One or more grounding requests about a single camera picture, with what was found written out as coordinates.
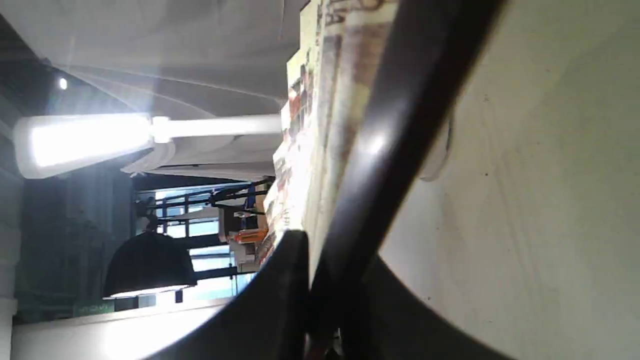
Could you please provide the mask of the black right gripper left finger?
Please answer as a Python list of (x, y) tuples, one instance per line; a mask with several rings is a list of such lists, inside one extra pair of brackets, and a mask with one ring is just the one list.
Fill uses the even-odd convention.
[(213, 317), (151, 360), (301, 360), (306, 347), (309, 242), (284, 232), (254, 279)]

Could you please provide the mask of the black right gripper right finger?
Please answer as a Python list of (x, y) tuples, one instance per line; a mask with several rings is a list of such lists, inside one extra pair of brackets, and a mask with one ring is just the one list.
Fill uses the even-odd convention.
[(370, 265), (345, 312), (347, 360), (505, 360), (422, 303), (382, 258)]

